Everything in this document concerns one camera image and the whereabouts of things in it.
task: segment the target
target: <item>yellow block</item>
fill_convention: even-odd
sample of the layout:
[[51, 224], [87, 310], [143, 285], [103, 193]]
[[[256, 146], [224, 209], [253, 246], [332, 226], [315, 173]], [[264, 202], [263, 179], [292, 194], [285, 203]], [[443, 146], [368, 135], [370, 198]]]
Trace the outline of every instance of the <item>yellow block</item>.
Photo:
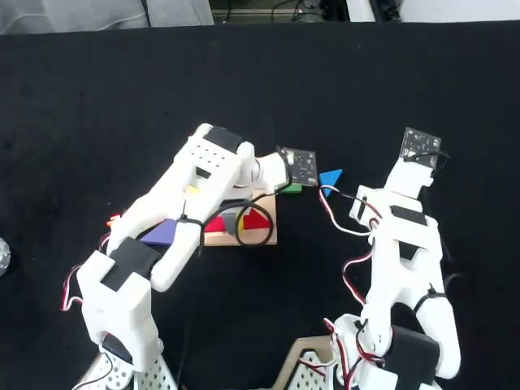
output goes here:
[[201, 192], [201, 190], [193, 187], [192, 185], [189, 185], [188, 187], [186, 187], [186, 192], [187, 193], [199, 193], [199, 192]]

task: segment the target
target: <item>cable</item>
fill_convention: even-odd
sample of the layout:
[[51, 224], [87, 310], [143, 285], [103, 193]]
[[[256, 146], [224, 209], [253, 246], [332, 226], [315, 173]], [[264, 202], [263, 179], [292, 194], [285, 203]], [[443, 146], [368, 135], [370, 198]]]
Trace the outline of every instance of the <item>cable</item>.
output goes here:
[[233, 0], [227, 0], [227, 15], [224, 20], [224, 24], [229, 23], [229, 18], [231, 18], [231, 9], [233, 8]]
[[325, 376], [325, 373], [323, 371], [321, 371], [319, 368], [320, 367], [325, 367], [323, 364], [312, 364], [302, 358], [299, 358], [298, 361], [303, 364], [305, 367], [307, 368], [310, 368], [312, 371], [314, 371], [316, 374], [320, 375], [320, 376]]
[[365, 326], [368, 324], [368, 318], [365, 319], [365, 322], [360, 326], [360, 328], [356, 332], [356, 347], [357, 351], [359, 352], [359, 356], [361, 356], [364, 360], [367, 360], [368, 362], [372, 363], [384, 363], [384, 357], [380, 357], [377, 355], [374, 355], [373, 353], [365, 352], [363, 349], [361, 342], [359, 341], [359, 335], [361, 334], [362, 330], [365, 329]]
[[67, 277], [63, 281], [62, 302], [59, 306], [60, 311], [69, 311], [72, 307], [72, 303], [74, 302], [79, 303], [80, 305], [83, 304], [83, 300], [80, 297], [72, 297], [71, 299], [68, 297], [71, 290], [71, 277], [74, 272], [81, 268], [81, 266], [83, 266], [83, 264], [76, 264], [73, 268], [71, 268], [67, 274]]
[[426, 157], [426, 156], [438, 156], [438, 157], [443, 158], [443, 162], [440, 164], [440, 166], [435, 167], [435, 169], [431, 172], [431, 177], [435, 177], [440, 171], [445, 169], [446, 166], [448, 165], [449, 159], [450, 159], [449, 154], [447, 154], [443, 151], [440, 151], [440, 150], [432, 150], [429, 152], [422, 152], [422, 153], [413, 154], [411, 156], [405, 156], [405, 157], [403, 157], [403, 161], [405, 163], [409, 163], [409, 162], [417, 161], [419, 158]]
[[338, 344], [338, 349], [340, 350], [340, 359], [341, 359], [341, 370], [343, 372], [343, 383], [345, 390], [350, 390], [349, 383], [347, 381], [347, 378], [349, 377], [349, 369], [347, 368], [349, 366], [349, 360], [346, 353], [346, 348], [343, 345], [343, 341], [337, 336], [337, 333], [333, 333], [333, 339]]
[[[270, 240], [270, 238], [273, 234], [273, 231], [275, 230], [275, 221], [273, 220], [273, 217], [269, 214], [269, 211], [267, 211], [264, 207], [257, 204], [257, 202], [260, 199], [263, 199], [264, 197], [275, 196], [275, 195], [281, 193], [282, 191], [284, 191], [291, 184], [293, 184], [293, 177], [291, 175], [289, 163], [287, 161], [287, 158], [285, 157], [284, 152], [282, 151], [282, 149], [279, 146], [276, 146], [276, 153], [278, 153], [278, 155], [280, 156], [280, 158], [282, 158], [282, 161], [284, 162], [285, 175], [288, 177], [288, 182], [286, 184], [282, 185], [281, 187], [277, 188], [273, 193], [262, 193], [262, 194], [258, 195], [257, 197], [254, 197], [250, 201], [233, 201], [230, 203], [226, 203], [225, 205], [220, 206], [213, 214], [211, 214], [206, 219], [205, 222], [201, 222], [196, 219], [190, 219], [183, 211], [182, 215], [179, 217], [177, 222], [195, 223], [201, 227], [201, 232], [200, 232], [200, 236], [199, 236], [198, 256], [201, 255], [202, 248], [204, 247], [204, 231], [206, 230], [206, 227], [213, 219], [215, 219], [216, 217], [221, 215], [224, 211], [229, 210], [229, 209], [234, 209], [234, 208], [238, 208], [238, 207], [241, 208], [240, 211], [236, 214], [235, 235], [234, 235], [236, 242], [238, 242], [238, 244], [240, 246], [244, 246], [244, 247], [248, 247], [248, 248], [256, 248], [258, 246], [265, 245]], [[248, 209], [256, 209], [256, 210], [260, 211], [262, 214], [264, 214], [266, 216], [267, 221], [269, 222], [269, 230], [267, 232], [266, 238], [264, 238], [262, 241], [260, 241], [256, 244], [246, 243], [240, 238], [239, 224], [240, 224], [242, 216]]]
[[86, 386], [87, 384], [95, 384], [96, 382], [99, 382], [100, 380], [105, 379], [112, 372], [112, 370], [114, 370], [114, 363], [111, 361], [111, 359], [108, 357], [108, 355], [106, 353], [103, 353], [103, 355], [105, 355], [106, 360], [108, 360], [108, 362], [110, 363], [110, 369], [108, 370], [108, 372], [106, 374], [104, 374], [103, 376], [100, 376], [97, 379], [79, 382], [76, 386], [74, 386], [72, 388], [72, 390], [79, 390], [80, 388]]
[[322, 202], [322, 205], [325, 208], [325, 211], [329, 214], [329, 217], [331, 218], [332, 224], [336, 227], [336, 229], [338, 229], [339, 231], [344, 232], [344, 233], [352, 234], [354, 236], [369, 236], [371, 234], [370, 230], [368, 232], [355, 232], [354, 230], [349, 230], [349, 229], [346, 229], [344, 227], [341, 227], [336, 222], [336, 217], [334, 216], [334, 213], [332, 212], [332, 209], [329, 206], [329, 204], [327, 202], [327, 199], [323, 195], [323, 189], [330, 189], [331, 191], [339, 193], [342, 197], [347, 197], [348, 199], [353, 199], [354, 201], [360, 201], [361, 203], [364, 203], [372, 211], [374, 211], [374, 213], [378, 217], [382, 218], [381, 214], [377, 211], [377, 209], [375, 209], [375, 207], [373, 207], [369, 202], [367, 202], [367, 201], [365, 201], [363, 199], [359, 199], [358, 197], [355, 197], [354, 195], [349, 195], [347, 193], [344, 193], [344, 192], [340, 191], [338, 188], [332, 187], [331, 185], [322, 185], [318, 189], [319, 200]]
[[350, 390], [350, 388], [352, 386], [352, 381], [353, 381], [353, 378], [354, 378], [354, 371], [358, 367], [358, 364], [361, 363], [361, 362], [362, 362], [362, 359], [360, 357], [358, 357], [357, 361], [353, 364], [352, 368], [350, 369], [350, 372], [347, 375], [347, 379], [344, 379], [345, 389], [346, 390]]
[[279, 2], [278, 4], [275, 4], [272, 8], [271, 8], [271, 22], [274, 23], [275, 22], [275, 9], [276, 8], [279, 8], [285, 4], [289, 4], [290, 2], [294, 2], [296, 0], [284, 0], [283, 2]]
[[152, 24], [150, 23], [150, 13], [148, 12], [148, 1], [141, 0], [141, 5], [143, 6], [143, 10], [145, 11], [146, 22], [148, 23], [148, 27], [152, 27]]
[[176, 384], [177, 388], [180, 388], [180, 378], [182, 374], [182, 369], [184, 367], [184, 362], [186, 361], [186, 355], [188, 353], [188, 345], [189, 345], [189, 332], [191, 331], [191, 322], [192, 322], [193, 313], [191, 313], [186, 320], [186, 324], [184, 325], [184, 341], [182, 346], [182, 351], [180, 353], [180, 363], [179, 370], [177, 371], [177, 379]]
[[106, 245], [106, 243], [109, 241], [110, 238], [111, 238], [111, 234], [107, 233], [107, 234], [104, 234], [99, 239], [99, 246], [97, 247], [97, 250], [99, 250], [99, 252], [101, 252], [102, 254], [104, 253], [103, 247]]
[[373, 249], [371, 249], [368, 253], [362, 255], [362, 256], [359, 256], [357, 258], [351, 258], [349, 260], [347, 260], [344, 264], [343, 264], [343, 268], [342, 268], [342, 277], [343, 277], [343, 282], [345, 283], [345, 285], [347, 286], [347, 288], [350, 290], [350, 292], [352, 293], [354, 299], [359, 302], [359, 304], [361, 306], [364, 306], [366, 304], [366, 301], [365, 301], [365, 297], [363, 295], [361, 295], [358, 290], [350, 283], [349, 279], [347, 278], [347, 275], [346, 275], [346, 271], [347, 271], [347, 268], [349, 268], [349, 266], [351, 264], [358, 264], [360, 262], [365, 262], [367, 261], [368, 259], [370, 259], [372, 257], [372, 254], [373, 254]]

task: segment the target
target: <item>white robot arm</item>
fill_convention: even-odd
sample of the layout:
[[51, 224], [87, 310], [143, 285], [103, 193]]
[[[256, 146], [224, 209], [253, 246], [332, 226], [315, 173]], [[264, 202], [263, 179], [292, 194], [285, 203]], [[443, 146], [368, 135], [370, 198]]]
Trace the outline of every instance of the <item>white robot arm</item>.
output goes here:
[[[144, 372], [163, 351], [151, 315], [151, 289], [170, 288], [199, 246], [202, 226], [224, 200], [273, 193], [290, 180], [281, 154], [254, 157], [254, 147], [226, 129], [201, 125], [155, 186], [112, 225], [107, 254], [95, 251], [78, 270], [82, 312], [91, 340]], [[164, 219], [175, 239], [158, 259], [135, 241]]]
[[[362, 390], [439, 388], [434, 377], [451, 379], [460, 366], [453, 308], [440, 270], [437, 222], [423, 213], [416, 199], [421, 187], [433, 181], [437, 157], [443, 155], [439, 147], [438, 137], [407, 129], [401, 156], [384, 188], [360, 186], [356, 198], [363, 201], [355, 201], [349, 214], [373, 228], [371, 287], [361, 316], [346, 314], [334, 329], [346, 349], [345, 372], [360, 359], [350, 384]], [[371, 224], [373, 219], [379, 221], [377, 226]], [[424, 334], [392, 326], [390, 312], [397, 302], [414, 312]], [[334, 350], [340, 354], [341, 346]]]

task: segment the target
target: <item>black wire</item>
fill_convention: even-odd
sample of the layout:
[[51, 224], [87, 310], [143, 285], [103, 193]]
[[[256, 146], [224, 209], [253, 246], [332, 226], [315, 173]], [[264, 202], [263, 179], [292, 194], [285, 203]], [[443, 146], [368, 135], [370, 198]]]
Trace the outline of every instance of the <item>black wire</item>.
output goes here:
[[100, 376], [99, 378], [90, 380], [88, 382], [80, 382], [80, 383], [78, 383], [78, 384], [80, 384], [79, 387], [77, 387], [78, 384], [76, 384], [72, 388], [74, 388], [75, 390], [79, 390], [80, 388], [84, 388], [88, 384], [95, 384], [96, 382], [99, 382], [100, 380], [105, 379], [112, 372], [112, 370], [114, 370], [114, 363], [112, 362], [112, 360], [108, 357], [108, 355], [105, 352], [103, 352], [103, 355], [105, 355], [106, 360], [108, 360], [108, 362], [110, 363], [110, 370], [103, 376]]
[[177, 388], [180, 388], [180, 377], [182, 374], [182, 369], [184, 367], [184, 362], [186, 361], [186, 355], [188, 354], [188, 345], [189, 345], [189, 332], [191, 330], [191, 322], [192, 322], [193, 313], [191, 313], [186, 320], [186, 324], [184, 325], [184, 341], [182, 346], [182, 352], [180, 353], [180, 362], [179, 362], [179, 370], [177, 371], [177, 380], [175, 384]]
[[145, 16], [146, 16], [146, 21], [148, 22], [148, 27], [152, 27], [152, 24], [150, 23], [150, 13], [148, 12], [148, 0], [141, 0], [141, 5], [143, 6], [143, 9], [145, 10]]
[[231, 18], [231, 9], [233, 8], [233, 0], [227, 0], [227, 15], [224, 23], [229, 22], [229, 18]]
[[294, 2], [296, 0], [284, 0], [283, 2], [279, 2], [278, 4], [275, 4], [272, 8], [271, 8], [271, 22], [275, 22], [275, 9], [276, 8], [279, 8], [281, 6], [283, 6], [284, 4], [289, 4], [290, 2]]
[[431, 173], [431, 177], [435, 177], [440, 171], [445, 169], [446, 166], [448, 165], [449, 159], [450, 159], [449, 154], [442, 152], [440, 150], [432, 150], [430, 152], [417, 153], [417, 154], [414, 154], [413, 156], [405, 156], [403, 158], [403, 161], [405, 161], [405, 163], [408, 163], [410, 161], [417, 161], [419, 158], [426, 157], [426, 156], [439, 156], [439, 157], [443, 158], [443, 161], [440, 164], [440, 166], [436, 167], [433, 170], [433, 172]]
[[[281, 187], [277, 188], [273, 193], [262, 193], [262, 194], [258, 195], [257, 197], [254, 197], [250, 201], [234, 201], [234, 202], [226, 203], [225, 205], [220, 206], [213, 214], [211, 214], [205, 222], [201, 222], [197, 219], [190, 219], [183, 211], [183, 214], [180, 216], [180, 218], [178, 219], [177, 222], [195, 223], [201, 227], [201, 233], [200, 233], [201, 235], [199, 237], [199, 245], [198, 245], [198, 252], [197, 252], [198, 256], [201, 256], [202, 248], [204, 248], [204, 231], [206, 230], [206, 227], [208, 226], [208, 224], [213, 219], [215, 219], [216, 217], [221, 215], [224, 211], [229, 210], [229, 209], [234, 209], [236, 207], [241, 207], [241, 210], [238, 212], [238, 214], [236, 215], [236, 219], [235, 219], [235, 239], [240, 246], [244, 246], [244, 247], [248, 247], [248, 248], [256, 248], [258, 246], [265, 245], [270, 240], [270, 238], [273, 234], [273, 231], [275, 230], [275, 222], [274, 222], [271, 214], [269, 214], [269, 211], [267, 211], [264, 207], [257, 204], [257, 202], [260, 199], [263, 199], [264, 197], [271, 197], [271, 196], [277, 195], [277, 194], [281, 193], [282, 191], [284, 191], [291, 184], [293, 184], [293, 176], [291, 175], [291, 169], [289, 167], [289, 163], [287, 161], [287, 158], [285, 157], [284, 152], [282, 151], [282, 149], [279, 146], [276, 146], [276, 153], [278, 153], [278, 155], [284, 161], [285, 175], [288, 177], [288, 182], [287, 182], [287, 184], [284, 184]], [[244, 215], [244, 213], [248, 209], [256, 209], [256, 210], [260, 211], [261, 213], [263, 213], [266, 216], [267, 221], [269, 222], [269, 231], [267, 232], [266, 238], [256, 244], [245, 243], [239, 236], [240, 220], [241, 220], [242, 215]]]

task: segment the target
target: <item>wooden base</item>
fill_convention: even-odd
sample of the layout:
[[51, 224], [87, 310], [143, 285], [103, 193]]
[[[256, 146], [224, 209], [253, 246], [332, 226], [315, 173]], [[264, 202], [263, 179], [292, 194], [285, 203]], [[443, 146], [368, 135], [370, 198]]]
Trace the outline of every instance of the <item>wooden base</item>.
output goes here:
[[[253, 191], [253, 197], [260, 195], [261, 192]], [[276, 196], [264, 197], [258, 201], [258, 204], [264, 207], [273, 218], [275, 224], [273, 234], [266, 243], [267, 245], [278, 244], [278, 229], [276, 223]], [[268, 233], [269, 229], [248, 229], [240, 232], [240, 239], [246, 243], [257, 243], [262, 241]], [[212, 232], [204, 234], [205, 246], [233, 246], [239, 245], [236, 238], [227, 232]]]

